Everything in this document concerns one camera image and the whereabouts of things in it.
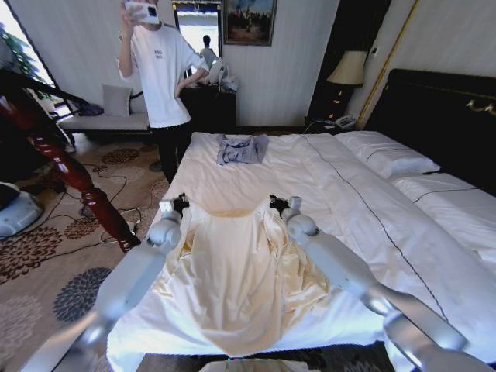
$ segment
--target framed painting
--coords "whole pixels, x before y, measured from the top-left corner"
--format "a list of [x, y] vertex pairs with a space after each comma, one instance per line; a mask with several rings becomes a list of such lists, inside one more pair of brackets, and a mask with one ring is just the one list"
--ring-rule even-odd
[[224, 0], [224, 44], [272, 45], [277, 0]]

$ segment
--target black pants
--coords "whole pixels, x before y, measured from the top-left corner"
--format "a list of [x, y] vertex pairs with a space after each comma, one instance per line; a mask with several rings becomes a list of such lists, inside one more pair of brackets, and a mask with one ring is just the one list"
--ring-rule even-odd
[[168, 128], [151, 128], [151, 130], [153, 139], [158, 145], [162, 171], [171, 183], [191, 142], [191, 122]]

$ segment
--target person's hand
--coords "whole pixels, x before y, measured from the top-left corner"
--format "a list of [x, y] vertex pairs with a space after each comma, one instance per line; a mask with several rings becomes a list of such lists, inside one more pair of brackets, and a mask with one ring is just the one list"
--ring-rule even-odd
[[140, 24], [140, 20], [144, 17], [144, 15], [134, 15], [134, 13], [138, 12], [142, 8], [141, 6], [134, 6], [127, 10], [124, 6], [125, 3], [126, 1], [121, 1], [121, 33], [124, 39], [131, 40], [134, 26]]
[[181, 91], [184, 88], [183, 81], [184, 80], [179, 81], [179, 84], [177, 85], [176, 90], [174, 91], [174, 98], [179, 98], [181, 96]]

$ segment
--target wooden bedpost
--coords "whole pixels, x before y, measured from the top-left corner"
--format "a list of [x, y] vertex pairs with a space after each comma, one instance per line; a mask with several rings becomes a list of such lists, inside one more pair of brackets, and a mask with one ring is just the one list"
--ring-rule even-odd
[[105, 192], [96, 188], [81, 163], [65, 152], [65, 145], [50, 130], [53, 122], [27, 92], [9, 87], [4, 95], [0, 94], [0, 117], [21, 129], [33, 141], [36, 150], [55, 163], [62, 179], [79, 190], [83, 202], [103, 228], [117, 239], [124, 253], [140, 244]]

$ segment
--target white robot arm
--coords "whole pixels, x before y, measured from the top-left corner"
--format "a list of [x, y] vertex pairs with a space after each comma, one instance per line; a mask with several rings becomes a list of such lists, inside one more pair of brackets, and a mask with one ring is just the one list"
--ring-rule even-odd
[[134, 308], [164, 268], [167, 254], [181, 239], [185, 195], [160, 202], [162, 218], [148, 239], [135, 246], [104, 280], [90, 312], [51, 336], [28, 360], [22, 372], [87, 372], [93, 370], [93, 346], [106, 338], [115, 323]]
[[387, 337], [414, 365], [428, 372], [492, 371], [461, 352], [467, 339], [452, 325], [411, 294], [380, 283], [365, 261], [336, 237], [319, 230], [310, 217], [302, 215], [300, 205], [298, 197], [288, 202], [271, 195], [270, 206], [279, 211], [291, 239], [334, 285], [384, 316]]
[[[270, 206], [283, 218], [288, 235], [305, 250], [330, 281], [348, 291], [371, 311], [384, 316], [388, 338], [423, 371], [491, 372], [481, 361], [461, 352], [467, 340], [417, 298], [394, 291], [374, 277], [368, 265], [336, 237], [320, 231], [299, 212], [301, 199], [271, 196]], [[93, 346], [148, 292], [181, 239], [182, 194], [160, 202], [162, 218], [146, 242], [134, 247], [104, 280], [95, 305], [81, 320], [50, 337], [28, 360], [22, 372], [86, 372], [93, 370]]]

